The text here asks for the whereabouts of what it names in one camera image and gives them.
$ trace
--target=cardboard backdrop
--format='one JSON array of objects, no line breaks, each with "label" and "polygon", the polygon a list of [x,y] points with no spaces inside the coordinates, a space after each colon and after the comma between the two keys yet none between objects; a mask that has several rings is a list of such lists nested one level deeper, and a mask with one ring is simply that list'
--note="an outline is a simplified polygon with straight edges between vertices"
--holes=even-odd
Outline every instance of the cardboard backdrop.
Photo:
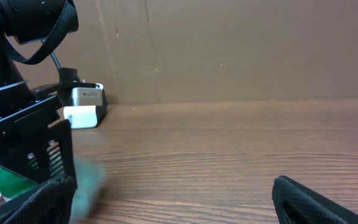
[{"label": "cardboard backdrop", "polygon": [[[80,29],[55,53],[110,103],[358,98],[355,0],[75,4]],[[50,58],[17,66],[31,87],[58,80]]]}]

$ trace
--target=black strap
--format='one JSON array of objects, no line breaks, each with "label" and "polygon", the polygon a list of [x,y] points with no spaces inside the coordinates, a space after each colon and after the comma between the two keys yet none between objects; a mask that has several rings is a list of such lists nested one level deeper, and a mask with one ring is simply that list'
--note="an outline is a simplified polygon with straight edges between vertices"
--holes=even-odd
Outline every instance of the black strap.
[{"label": "black strap", "polygon": [[17,50],[12,47],[6,39],[4,31],[0,28],[0,45],[11,60],[24,63],[26,65],[35,65],[43,61],[56,47],[62,42],[67,33],[78,29],[78,17],[72,0],[66,0],[60,16],[49,33],[45,43],[29,59],[23,57]]}]

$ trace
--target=wooden table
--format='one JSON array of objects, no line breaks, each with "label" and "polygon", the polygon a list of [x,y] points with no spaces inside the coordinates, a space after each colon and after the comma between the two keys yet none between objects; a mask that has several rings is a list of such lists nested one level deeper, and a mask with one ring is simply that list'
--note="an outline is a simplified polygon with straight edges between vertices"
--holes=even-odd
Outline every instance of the wooden table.
[{"label": "wooden table", "polygon": [[109,106],[73,131],[108,179],[85,223],[277,223],[287,175],[358,213],[358,100]]}]

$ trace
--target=teal blurry object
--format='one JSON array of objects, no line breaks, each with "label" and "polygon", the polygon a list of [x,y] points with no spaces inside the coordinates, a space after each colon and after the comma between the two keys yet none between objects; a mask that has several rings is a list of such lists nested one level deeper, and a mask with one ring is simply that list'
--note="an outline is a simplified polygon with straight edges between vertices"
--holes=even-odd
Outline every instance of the teal blurry object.
[{"label": "teal blurry object", "polygon": [[71,219],[81,220],[89,215],[104,184],[105,171],[101,166],[84,159],[74,159],[78,188],[71,206]]}]

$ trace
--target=green object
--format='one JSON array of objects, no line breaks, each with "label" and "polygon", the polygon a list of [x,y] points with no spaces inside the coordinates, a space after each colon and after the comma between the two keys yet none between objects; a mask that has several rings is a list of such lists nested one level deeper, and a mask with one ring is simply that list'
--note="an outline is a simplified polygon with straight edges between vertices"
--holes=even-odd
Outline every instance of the green object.
[{"label": "green object", "polygon": [[7,198],[15,198],[24,192],[33,189],[37,184],[28,179],[19,177],[4,169],[0,170],[0,193]]}]

